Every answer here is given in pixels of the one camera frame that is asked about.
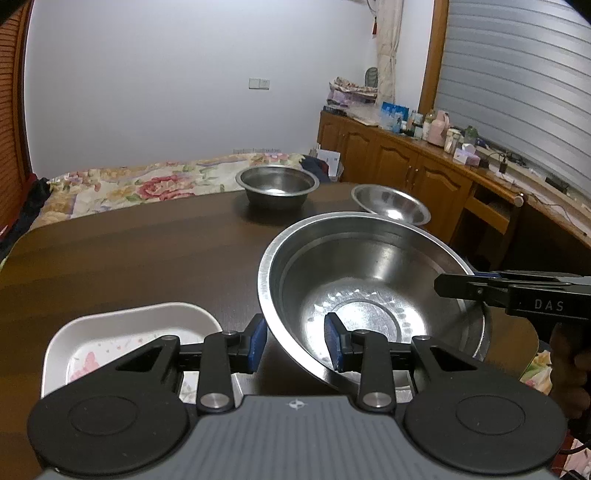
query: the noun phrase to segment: cabinet door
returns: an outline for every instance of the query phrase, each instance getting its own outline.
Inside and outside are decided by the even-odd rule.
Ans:
[[[318,143],[324,150],[332,150],[339,152],[339,134],[343,119],[331,115],[330,113],[322,112],[320,114],[320,126],[318,127]]]
[[[419,156],[411,195],[431,212],[424,229],[448,243],[460,219],[472,181],[430,158]]]
[[[377,135],[373,155],[376,168],[372,182],[397,190],[406,190],[410,185],[418,153],[400,145],[396,140]]]
[[[352,121],[343,123],[342,150],[340,160],[345,168],[342,181],[369,183],[374,166],[371,163],[371,146],[375,132],[371,127],[355,125]]]

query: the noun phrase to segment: large steel bowl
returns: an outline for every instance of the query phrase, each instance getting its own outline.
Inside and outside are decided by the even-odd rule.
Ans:
[[[259,266],[258,296],[287,353],[322,381],[355,393],[359,374],[332,369],[324,342],[328,312],[350,330],[375,330],[404,343],[433,335],[484,358],[488,315],[479,303],[439,297],[433,281],[443,272],[472,274],[447,245],[408,223],[371,213],[326,213],[271,242]],[[395,381],[408,393],[405,372],[396,372]]]

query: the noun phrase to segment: white tray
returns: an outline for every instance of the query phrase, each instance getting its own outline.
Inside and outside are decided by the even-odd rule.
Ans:
[[[118,312],[88,315],[64,325],[45,352],[41,396],[82,377],[162,335],[177,335],[182,344],[200,343],[221,332],[217,320],[190,303],[161,303]],[[186,372],[179,397],[195,403],[199,372]],[[236,405],[242,391],[232,376]]]

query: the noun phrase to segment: window blind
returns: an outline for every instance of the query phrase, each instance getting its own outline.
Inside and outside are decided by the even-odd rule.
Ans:
[[[591,193],[591,26],[564,0],[450,0],[435,101]]]

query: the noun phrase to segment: white wall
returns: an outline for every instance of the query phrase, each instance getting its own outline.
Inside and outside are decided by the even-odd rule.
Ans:
[[[405,0],[396,56],[396,103],[418,108],[431,39],[434,0]]]
[[[37,0],[33,170],[307,152],[329,80],[363,82],[372,22],[363,0]],[[271,90],[248,90],[249,77]]]

